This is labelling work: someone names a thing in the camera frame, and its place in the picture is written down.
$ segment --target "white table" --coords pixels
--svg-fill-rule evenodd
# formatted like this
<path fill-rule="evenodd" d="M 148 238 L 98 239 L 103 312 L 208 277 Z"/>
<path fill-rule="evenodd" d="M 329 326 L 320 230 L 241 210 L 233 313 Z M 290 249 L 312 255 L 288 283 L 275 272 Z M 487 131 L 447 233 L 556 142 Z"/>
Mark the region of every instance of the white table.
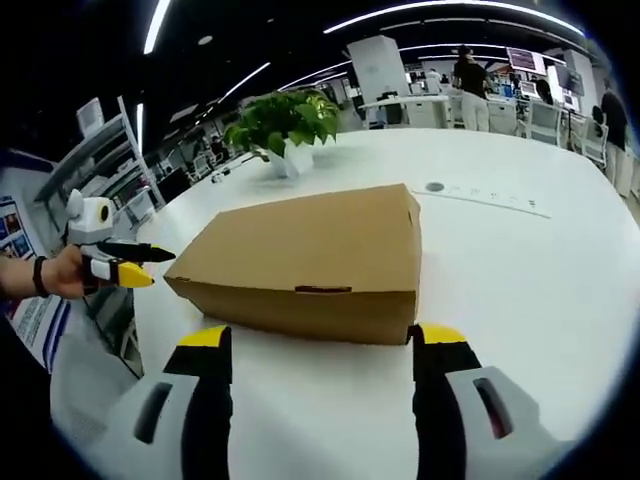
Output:
<path fill-rule="evenodd" d="M 461 330 L 484 365 L 538 401 L 557 439 L 583 434 L 620 379 L 640 301 L 640 231 L 605 177 L 560 148 L 461 130 L 341 134 L 315 157 L 297 182 L 271 179 L 259 159 L 224 183 L 200 182 L 145 224 L 139 240 L 179 254 L 221 210 L 397 182 L 535 198 L 550 219 L 416 195 L 424 252 L 418 319 Z M 184 335 L 216 323 L 166 285 L 168 267 L 135 292 L 146 372 L 161 370 Z M 233 327 L 232 478 L 415 478 L 411 365 L 410 347 Z"/>
<path fill-rule="evenodd" d="M 506 104 L 515 106 L 517 100 L 513 97 L 503 97 L 502 95 L 495 95 L 493 93 L 487 94 L 487 101 L 497 104 Z"/>
<path fill-rule="evenodd" d="M 447 128 L 449 96 L 448 95 L 412 95 L 410 97 L 393 97 L 367 103 L 360 108 L 371 112 L 386 105 L 399 104 L 404 108 L 406 122 L 412 127 Z"/>
<path fill-rule="evenodd" d="M 403 105 L 406 103 L 423 103 L 423 102 L 448 102 L 448 95 L 412 95 L 410 97 L 391 97 L 377 102 L 365 103 L 360 108 L 376 108 L 385 105 L 395 105 L 397 103 Z"/>

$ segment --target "person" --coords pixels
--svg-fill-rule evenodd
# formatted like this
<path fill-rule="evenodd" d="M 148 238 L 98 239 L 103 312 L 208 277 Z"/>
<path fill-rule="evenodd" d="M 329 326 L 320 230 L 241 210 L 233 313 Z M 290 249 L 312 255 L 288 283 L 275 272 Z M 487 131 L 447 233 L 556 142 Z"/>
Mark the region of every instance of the person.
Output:
<path fill-rule="evenodd" d="M 454 87 L 462 89 L 462 119 L 467 130 L 489 131 L 489 108 L 484 93 L 487 87 L 487 72 L 478 65 L 471 51 L 460 45 L 458 62 L 453 76 Z"/>
<path fill-rule="evenodd" d="M 602 138 L 604 132 L 602 131 L 601 125 L 604 123 L 604 115 L 602 114 L 602 109 L 599 106 L 593 106 L 593 108 L 591 109 L 591 118 L 593 118 L 596 122 L 596 135 L 598 136 L 598 138 Z"/>
<path fill-rule="evenodd" d="M 623 162 L 626 159 L 627 116 L 622 103 L 611 90 L 611 81 L 604 82 L 605 93 L 600 102 L 602 113 L 606 115 L 606 125 L 609 127 L 607 135 L 607 166 L 605 175 L 611 184 L 618 189 Z"/>
<path fill-rule="evenodd" d="M 66 247 L 56 258 L 42 261 L 41 265 L 37 265 L 35 260 L 0 256 L 2 300 L 21 300 L 41 294 L 72 300 L 84 296 L 84 287 L 82 253 L 74 245 Z"/>
<path fill-rule="evenodd" d="M 221 155 L 220 162 L 224 162 L 229 159 L 229 150 L 224 146 L 220 137 L 215 134 L 211 136 L 211 151 L 216 158 Z"/>
<path fill-rule="evenodd" d="M 206 149 L 207 146 L 205 145 L 204 141 L 201 138 L 197 138 L 193 143 L 193 153 L 191 155 L 191 161 L 195 160 L 198 155 L 200 155 L 200 153 L 204 152 Z"/>
<path fill-rule="evenodd" d="M 85 287 L 82 271 L 82 253 L 76 246 L 66 247 L 51 260 L 0 256 L 0 304 L 47 293 L 66 299 L 81 298 Z M 9 447 L 7 462 L 29 464 L 29 471 L 37 477 L 51 471 L 64 471 L 73 478 L 99 478 L 52 424 L 49 373 L 18 338 L 4 316 L 4 309 L 0 317 L 2 383 L 5 391 L 11 393 L 4 403 L 2 425 L 17 446 Z M 37 438 L 37 448 L 22 447 L 34 438 Z"/>
<path fill-rule="evenodd" d="M 553 97 L 551 96 L 551 87 L 549 82 L 543 79 L 536 80 L 536 92 L 540 99 L 547 105 L 553 105 Z"/>
<path fill-rule="evenodd" d="M 509 81 L 513 84 L 514 90 L 520 90 L 520 77 L 515 73 L 509 74 Z"/>
<path fill-rule="evenodd" d="M 441 91 L 440 80 L 442 80 L 442 77 L 438 72 L 436 72 L 435 68 L 432 68 L 426 73 L 425 80 L 426 80 L 428 93 L 431 93 L 431 94 L 440 93 Z"/>

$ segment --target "computer monitor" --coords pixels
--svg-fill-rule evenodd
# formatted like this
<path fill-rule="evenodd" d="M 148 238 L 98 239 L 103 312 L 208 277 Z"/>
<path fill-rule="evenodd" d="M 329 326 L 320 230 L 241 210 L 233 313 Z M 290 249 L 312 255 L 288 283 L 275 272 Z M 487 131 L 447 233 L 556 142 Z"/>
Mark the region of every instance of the computer monitor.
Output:
<path fill-rule="evenodd" d="M 582 75 L 574 70 L 570 70 L 564 65 L 556 67 L 558 72 L 558 85 L 569 90 L 574 95 L 584 96 L 584 86 L 582 85 Z"/>
<path fill-rule="evenodd" d="M 349 98 L 354 98 L 362 95 L 362 90 L 360 88 L 347 87 L 347 95 Z"/>
<path fill-rule="evenodd" d="M 520 82 L 520 91 L 522 95 L 526 95 L 527 97 L 540 98 L 536 90 L 536 84 L 533 82 Z"/>
<path fill-rule="evenodd" d="M 538 75 L 547 74 L 544 68 L 544 60 L 539 53 L 518 48 L 507 48 L 507 55 L 509 55 L 509 61 L 514 70 L 537 73 Z"/>

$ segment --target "human hand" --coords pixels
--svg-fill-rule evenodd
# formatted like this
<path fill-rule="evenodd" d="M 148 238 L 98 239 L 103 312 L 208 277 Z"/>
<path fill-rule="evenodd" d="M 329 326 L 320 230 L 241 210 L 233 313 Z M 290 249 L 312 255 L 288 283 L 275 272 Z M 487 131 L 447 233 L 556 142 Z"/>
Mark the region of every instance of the human hand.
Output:
<path fill-rule="evenodd" d="M 42 263 L 42 283 L 52 295 L 73 300 L 84 296 L 82 252 L 69 245 L 56 258 Z"/>

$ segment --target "brown cardboard box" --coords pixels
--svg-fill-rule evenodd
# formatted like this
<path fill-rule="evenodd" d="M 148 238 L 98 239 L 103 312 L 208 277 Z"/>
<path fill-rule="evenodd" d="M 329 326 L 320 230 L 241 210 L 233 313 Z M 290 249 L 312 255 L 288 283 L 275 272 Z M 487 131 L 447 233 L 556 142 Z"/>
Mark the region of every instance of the brown cardboard box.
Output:
<path fill-rule="evenodd" d="M 404 185 L 218 214 L 165 275 L 223 321 L 289 335 L 401 345 L 417 310 L 420 206 Z"/>

